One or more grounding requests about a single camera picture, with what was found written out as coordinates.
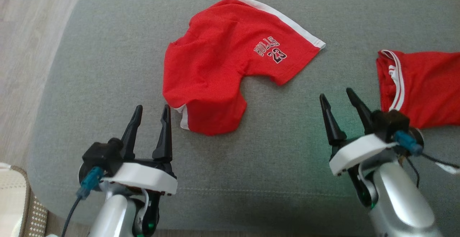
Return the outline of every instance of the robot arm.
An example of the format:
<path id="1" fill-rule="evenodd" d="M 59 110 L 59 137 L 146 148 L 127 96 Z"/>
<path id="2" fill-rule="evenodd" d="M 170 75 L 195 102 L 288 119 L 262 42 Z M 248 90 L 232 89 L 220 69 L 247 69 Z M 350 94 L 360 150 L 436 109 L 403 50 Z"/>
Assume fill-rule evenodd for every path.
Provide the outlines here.
<path id="1" fill-rule="evenodd" d="M 133 152 L 142 106 L 137 106 L 122 139 L 95 142 L 82 156 L 79 181 L 92 168 L 102 168 L 96 191 L 106 192 L 106 201 L 91 227 L 89 237 L 152 236 L 160 213 L 161 196 L 176 194 L 177 178 L 171 167 L 171 110 L 165 106 L 163 125 L 152 159 L 135 159 Z M 144 201 L 131 198 L 143 195 Z"/>
<path id="2" fill-rule="evenodd" d="M 403 158 L 421 154 L 421 133 L 400 112 L 370 112 L 351 88 L 347 94 L 363 123 L 363 137 L 347 139 L 320 96 L 332 173 L 348 172 L 378 237 L 441 237 L 432 209 L 400 165 Z"/>

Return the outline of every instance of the gray sofa cushion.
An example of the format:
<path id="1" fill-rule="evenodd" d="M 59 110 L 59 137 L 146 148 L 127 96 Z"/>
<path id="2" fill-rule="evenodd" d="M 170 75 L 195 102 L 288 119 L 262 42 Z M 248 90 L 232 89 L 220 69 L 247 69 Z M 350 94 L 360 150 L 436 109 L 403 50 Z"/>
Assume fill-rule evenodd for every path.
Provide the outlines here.
<path id="1" fill-rule="evenodd" d="M 190 18 L 219 0 L 80 0 L 46 84 L 28 172 L 40 201 L 65 217 L 78 188 L 81 156 L 94 142 L 121 137 L 136 105 L 144 106 L 135 153 L 148 158 L 160 132 L 163 56 Z M 380 49 L 458 51 L 460 0 L 258 0 L 327 43 L 285 86 L 246 77 L 240 127 L 215 137 L 180 129 L 173 113 L 177 195 L 161 200 L 160 228 L 281 230 L 369 235 L 371 225 L 350 179 L 328 168 L 318 96 L 328 97 L 350 137 L 362 134 L 348 104 L 351 86 L 379 107 L 375 67 Z M 460 162 L 459 127 L 424 131 L 426 152 Z M 459 180 L 414 159 L 421 192 L 447 236 L 460 231 Z M 90 224 L 102 193 L 80 203 L 73 220 Z"/>

